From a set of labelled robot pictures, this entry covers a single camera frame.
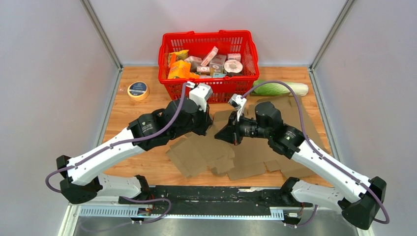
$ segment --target green vegetable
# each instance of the green vegetable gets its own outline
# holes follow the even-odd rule
[[[257,80],[253,82],[253,86],[256,86],[262,82],[265,82],[265,80]],[[284,83],[288,84],[294,90],[294,92],[296,92],[296,95],[305,96],[308,93],[308,86],[306,84],[292,82]],[[278,96],[287,94],[289,92],[290,91],[283,85],[277,83],[268,83],[256,88],[251,94],[260,96]]]

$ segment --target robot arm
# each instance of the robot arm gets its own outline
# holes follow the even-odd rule
[[[245,100],[239,98],[239,95],[232,97],[229,103],[237,111],[230,114],[228,124],[214,137],[234,145],[239,145],[243,137],[267,139],[269,147],[275,152],[307,166],[334,186],[327,188],[297,178],[289,178],[282,189],[290,198],[341,212],[351,224],[361,229],[368,229],[380,207],[371,193],[360,183],[370,188],[383,202],[386,182],[379,177],[370,179],[361,175],[324,152],[323,156],[319,156],[309,142],[316,150],[321,149],[312,140],[306,140],[301,131],[284,124],[280,111],[270,102],[263,102],[255,107],[256,119],[240,116],[239,114],[243,114],[241,104]],[[360,183],[340,169],[353,175]]]
[[[207,104],[207,99],[211,94],[211,87],[204,84],[191,90],[189,98],[184,98],[181,111],[174,123],[156,137],[141,142],[112,145],[120,141],[150,136],[161,130],[174,116],[179,106],[179,100],[171,101],[166,109],[141,115],[112,139],[87,153],[74,158],[60,156],[57,158],[58,169],[76,166],[61,172],[64,180],[60,182],[60,192],[73,204],[85,203],[96,196],[137,198],[140,194],[144,194],[148,189],[144,177],[114,177],[102,174],[102,172],[130,156],[166,145],[168,141],[185,133],[194,132],[198,135],[205,135],[206,130],[212,124]],[[95,155],[95,157],[81,165],[75,165],[91,155]]]

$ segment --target wood surface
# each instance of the wood surface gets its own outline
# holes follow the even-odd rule
[[[313,120],[327,150],[330,150],[326,132],[317,106],[316,97],[311,86],[306,67],[261,67],[260,79],[282,80],[308,84],[309,92],[302,98],[302,102]],[[145,82],[149,89],[149,96],[143,101],[133,101],[127,95],[127,88],[136,81]],[[259,100],[260,96],[249,96],[247,105]],[[171,101],[165,87],[158,81],[158,67],[125,67],[116,98],[107,125],[104,142],[114,137],[131,121],[141,114],[151,113],[156,109],[165,108]],[[229,104],[210,104],[210,113],[230,110]],[[207,186],[281,186],[285,177],[281,172],[267,172],[266,174],[229,180],[227,176],[216,177],[209,170],[196,177],[185,178],[165,155],[169,145],[178,139],[170,141],[168,145],[155,147],[140,155],[132,156],[105,171],[108,175],[131,177],[145,176],[150,185],[207,185]],[[324,186],[330,186],[318,175],[305,177],[303,180]]]

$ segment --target gray floor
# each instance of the gray floor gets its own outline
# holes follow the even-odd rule
[[[311,211],[304,213],[304,220]],[[101,230],[129,222],[127,218],[80,217],[79,222],[90,230]],[[148,225],[127,225],[102,233],[88,233],[77,227],[75,236],[357,236],[356,228],[334,211],[318,211],[315,219],[298,229],[284,227],[281,222],[266,220],[189,220],[162,219]]]

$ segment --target scratched black surface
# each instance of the scratched black surface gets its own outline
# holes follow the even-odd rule
[[[270,215],[269,207],[301,207],[301,203],[283,198],[280,189],[242,192],[250,187],[165,186],[150,188],[155,198],[173,203],[170,214],[185,215]],[[166,202],[155,203],[152,213],[161,214]]]

